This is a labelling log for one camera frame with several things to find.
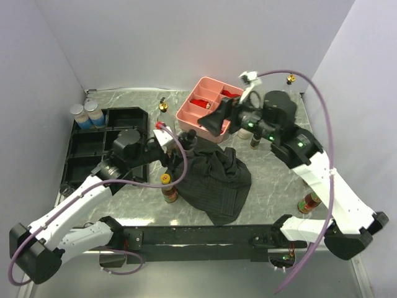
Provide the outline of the blue label spice jar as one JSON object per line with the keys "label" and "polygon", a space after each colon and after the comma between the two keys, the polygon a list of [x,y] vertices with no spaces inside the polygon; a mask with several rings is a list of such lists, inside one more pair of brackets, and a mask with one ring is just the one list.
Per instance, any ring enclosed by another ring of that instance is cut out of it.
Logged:
{"label": "blue label spice jar", "polygon": [[105,115],[99,108],[96,101],[87,101],[84,105],[84,110],[89,116],[95,128],[101,129],[105,127]]}
{"label": "blue label spice jar", "polygon": [[82,104],[74,104],[69,111],[80,129],[92,129],[94,127]]}

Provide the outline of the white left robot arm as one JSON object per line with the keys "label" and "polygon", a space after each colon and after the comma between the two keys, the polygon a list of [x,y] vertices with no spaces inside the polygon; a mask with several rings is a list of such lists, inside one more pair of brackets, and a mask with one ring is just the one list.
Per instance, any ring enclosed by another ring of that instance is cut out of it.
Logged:
{"label": "white left robot arm", "polygon": [[133,168],[160,161],[172,169],[183,164],[183,172],[173,186],[180,183],[188,170],[187,150],[193,141],[184,133],[176,135],[160,125],[154,131],[153,142],[146,144],[135,129],[120,132],[107,158],[102,160],[70,196],[46,215],[24,226],[21,223],[9,231],[8,280],[23,286],[13,278],[18,266],[29,282],[41,284],[49,280],[71,258],[87,250],[103,246],[121,253],[125,246],[124,227],[110,216],[101,218],[87,228],[72,232],[76,222],[101,202],[114,196],[124,185],[162,189],[162,184],[150,185],[132,180]]}

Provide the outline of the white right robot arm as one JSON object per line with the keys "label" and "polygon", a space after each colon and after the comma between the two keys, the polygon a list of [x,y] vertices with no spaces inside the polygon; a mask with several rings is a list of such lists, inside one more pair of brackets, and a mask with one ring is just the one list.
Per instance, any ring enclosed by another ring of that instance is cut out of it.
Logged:
{"label": "white right robot arm", "polygon": [[299,219],[283,215],[273,224],[272,240],[279,247],[290,242],[323,242],[336,257],[349,260],[369,246],[374,234],[387,223],[384,212],[367,206],[330,165],[314,135],[295,123],[297,105],[284,91],[269,91],[263,106],[256,108],[248,99],[224,97],[218,107],[197,122],[213,136],[221,133],[225,120],[229,132],[239,129],[271,142],[271,152],[298,175],[328,207],[325,220]]}

